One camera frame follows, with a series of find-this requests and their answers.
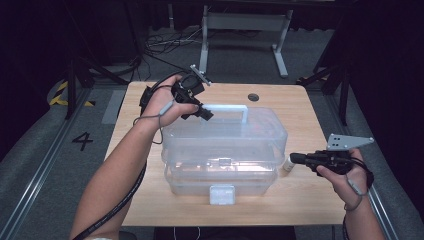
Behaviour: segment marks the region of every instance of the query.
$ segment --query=left arm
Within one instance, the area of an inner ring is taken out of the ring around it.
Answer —
[[[162,85],[173,85],[179,76],[170,77]],[[143,116],[155,116],[172,100],[171,89],[158,89],[152,96]],[[146,164],[153,138],[160,127],[167,126],[183,114],[197,111],[196,105],[174,102],[160,117],[142,118],[128,131],[116,148],[100,166],[88,183],[75,215],[70,239],[92,225],[118,204],[134,185]],[[91,237],[118,239],[119,229],[128,212],[130,202]]]

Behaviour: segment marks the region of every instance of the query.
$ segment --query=left hand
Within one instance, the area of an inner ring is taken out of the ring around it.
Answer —
[[[182,77],[180,75],[174,75],[165,80],[159,86],[172,86],[176,81],[179,81],[181,78]],[[171,87],[162,87],[157,89],[153,94],[152,98],[150,99],[149,103],[147,104],[147,107],[144,110],[142,116],[158,115],[160,110],[173,99],[174,97],[171,93]],[[174,101],[171,108],[169,108],[168,111],[166,111],[166,113],[160,117],[161,126],[159,126],[159,122],[157,121],[157,119],[153,121],[156,123],[157,129],[159,129],[161,127],[165,127],[173,123],[181,115],[195,113],[197,112],[197,110],[198,106],[195,104],[177,103]]]

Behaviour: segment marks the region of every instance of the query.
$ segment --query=clear plastic container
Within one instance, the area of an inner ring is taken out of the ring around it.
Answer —
[[[205,105],[209,121],[178,119],[163,129],[165,178],[179,195],[209,195],[234,186],[236,195],[261,195],[278,176],[287,132],[269,108]]]

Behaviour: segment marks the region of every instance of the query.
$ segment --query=right arm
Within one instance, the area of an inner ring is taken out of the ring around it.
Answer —
[[[363,161],[362,155],[358,149],[351,150],[351,156]],[[323,177],[333,184],[336,193],[346,203],[347,211],[345,223],[349,239],[384,239],[383,231],[381,230],[380,224],[374,215],[368,195],[362,196],[362,200],[358,205],[360,200],[359,198],[361,197],[354,192],[347,182],[347,178],[349,178],[359,187],[361,192],[366,193],[368,191],[368,187],[365,170],[357,165],[355,165],[346,175],[336,174],[323,166],[318,166],[317,170]]]

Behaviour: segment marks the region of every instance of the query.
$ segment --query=gray floor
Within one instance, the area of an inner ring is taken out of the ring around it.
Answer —
[[[171,30],[163,29],[159,33],[167,31]],[[248,38],[234,33],[217,33],[209,40],[207,76],[222,83],[295,84],[299,77],[312,75],[332,33],[289,31],[282,51],[289,72],[286,79],[279,76],[270,51],[278,36],[260,33]],[[193,63],[198,64],[200,44],[194,42],[181,46],[158,57],[187,68]],[[149,57],[144,59],[150,67],[146,62],[142,63],[140,77],[137,72],[134,75],[137,81],[143,81],[149,75],[149,80],[161,79],[176,70]],[[343,127],[335,115],[338,95],[323,96],[316,90],[319,86],[314,83],[307,89],[325,136],[330,133],[372,136],[352,92],[348,102],[348,127]],[[46,101],[56,88],[52,88]],[[66,106],[52,106],[10,151],[0,163],[0,226],[4,227],[0,239],[67,238],[84,186],[103,161],[125,89],[109,80],[98,80],[91,90],[79,89],[80,101],[95,101],[94,107],[81,107],[73,118],[64,121]],[[85,132],[90,133],[93,142],[81,151],[81,144],[72,143],[72,140]],[[375,190],[392,224],[384,222],[388,239],[424,239],[422,220],[387,166],[378,148],[378,139],[375,144],[363,147],[362,152],[374,171]],[[34,178],[39,174],[39,166],[49,166],[44,178]],[[31,182],[34,179],[38,180],[36,184]],[[28,197],[27,201],[20,203],[23,196]],[[124,229],[136,233],[138,239],[153,238],[152,228]],[[335,231],[336,239],[340,239],[340,225],[335,226]],[[331,239],[332,230],[331,226],[302,226],[296,227],[296,234],[299,240]]]

